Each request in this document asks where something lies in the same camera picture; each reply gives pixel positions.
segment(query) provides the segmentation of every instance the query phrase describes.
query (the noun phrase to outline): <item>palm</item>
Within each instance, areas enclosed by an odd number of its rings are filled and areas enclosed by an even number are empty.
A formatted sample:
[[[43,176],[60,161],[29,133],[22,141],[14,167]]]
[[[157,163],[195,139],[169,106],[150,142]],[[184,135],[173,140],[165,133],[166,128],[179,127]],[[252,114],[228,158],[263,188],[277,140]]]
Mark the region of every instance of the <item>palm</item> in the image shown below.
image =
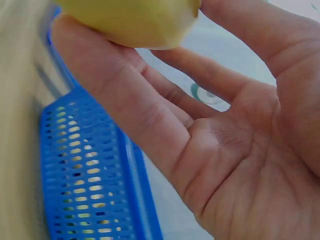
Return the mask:
[[[260,0],[202,0],[202,9],[266,62],[277,87],[183,48],[153,52],[231,104],[218,112],[68,16],[52,34],[217,240],[320,239],[319,24]]]
[[[229,111],[191,129],[196,134],[210,126],[202,140],[216,145],[193,156],[205,162],[198,161],[202,169],[183,197],[218,240],[319,238],[310,233],[310,219],[320,219],[319,179],[287,144],[279,105],[275,87],[255,82]]]

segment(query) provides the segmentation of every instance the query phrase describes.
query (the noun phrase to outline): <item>perforated plastic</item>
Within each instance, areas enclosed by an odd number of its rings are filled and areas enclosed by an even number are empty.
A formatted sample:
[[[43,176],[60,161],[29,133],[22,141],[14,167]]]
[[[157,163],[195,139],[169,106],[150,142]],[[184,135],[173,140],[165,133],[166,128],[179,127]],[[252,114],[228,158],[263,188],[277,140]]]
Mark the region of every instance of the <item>perforated plastic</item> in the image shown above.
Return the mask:
[[[44,205],[52,240],[161,240],[140,149],[81,87],[41,119]]]

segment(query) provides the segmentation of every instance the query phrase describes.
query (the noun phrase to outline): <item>skin wrinkle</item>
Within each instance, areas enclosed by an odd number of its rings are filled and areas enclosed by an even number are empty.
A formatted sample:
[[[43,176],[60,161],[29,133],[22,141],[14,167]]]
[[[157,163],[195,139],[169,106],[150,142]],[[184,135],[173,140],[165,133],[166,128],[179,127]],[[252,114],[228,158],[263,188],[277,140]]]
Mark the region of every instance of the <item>skin wrinkle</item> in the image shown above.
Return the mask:
[[[185,200],[185,202],[186,202],[186,204],[187,204],[187,206],[190,206],[190,208],[191,208],[191,210],[193,211],[193,213],[194,213],[194,215],[195,215],[195,218],[197,218],[197,212],[195,211],[195,209],[193,209],[192,208],[192,200],[194,199],[194,194],[195,194],[195,192],[197,192],[197,188],[194,188],[193,189],[193,191],[190,193],[190,194],[188,194],[188,190],[190,189],[190,187],[191,187],[191,185],[194,183],[194,181],[196,180],[196,179],[198,179],[201,175],[202,175],[202,172],[205,172],[206,170],[207,170],[207,165],[208,165],[208,167],[210,166],[210,158],[208,158],[208,160],[207,161],[205,161],[204,163],[203,163],[203,166],[197,171],[197,173],[195,174],[195,176],[193,177],[193,179],[188,183],[188,185],[187,185],[187,187],[185,188],[185,190],[184,190],[184,192],[183,192],[183,194],[182,194],[182,199],[184,199]],[[221,164],[222,162],[220,161],[220,162],[218,162],[218,165],[216,166],[216,168],[215,168],[215,171],[217,172],[218,171],[218,169],[219,169],[219,165]]]
[[[248,156],[250,155],[251,151],[252,151],[252,146],[253,146],[253,141],[251,141],[249,150],[247,152],[247,155],[245,157],[242,158],[242,161],[245,160],[246,158],[248,158]],[[208,199],[208,201],[205,203],[205,205],[203,206],[203,209],[201,210],[199,216],[197,216],[197,218],[201,218],[204,215],[204,212],[206,211],[207,205],[209,203],[209,201],[211,200],[211,198],[214,196],[215,192],[220,188],[220,186],[225,182],[226,179],[229,178],[229,176],[237,169],[237,167],[242,163],[242,161],[238,161],[238,164],[235,165],[230,171],[229,174],[226,175],[226,177],[221,181],[221,183],[217,186],[217,188],[214,190],[214,192],[212,193],[211,197]]]
[[[295,45],[289,46],[288,48],[283,49],[281,52],[275,54],[268,61],[266,61],[266,64],[270,67],[270,69],[272,69],[273,76],[277,79],[283,73],[290,70],[290,68],[292,66],[294,66],[295,64],[314,55],[315,50],[314,50],[314,48],[310,47],[310,45],[312,45],[313,43],[315,43],[315,44],[317,43],[317,45],[320,44],[320,39],[301,40],[300,42],[297,42]],[[310,52],[308,52],[307,54],[298,55],[297,53],[299,52],[300,45],[303,45],[303,46],[306,45],[308,48],[310,48],[312,50]],[[297,51],[297,53],[295,53],[294,55],[298,55],[297,56],[297,57],[299,57],[298,59],[295,59],[293,62],[291,62],[290,64],[287,64],[286,66],[281,66],[281,68],[278,67],[279,64],[274,64],[274,63],[279,62],[279,59],[281,59],[282,56],[285,56],[287,54],[287,52],[290,53],[291,51],[294,51],[294,50]]]

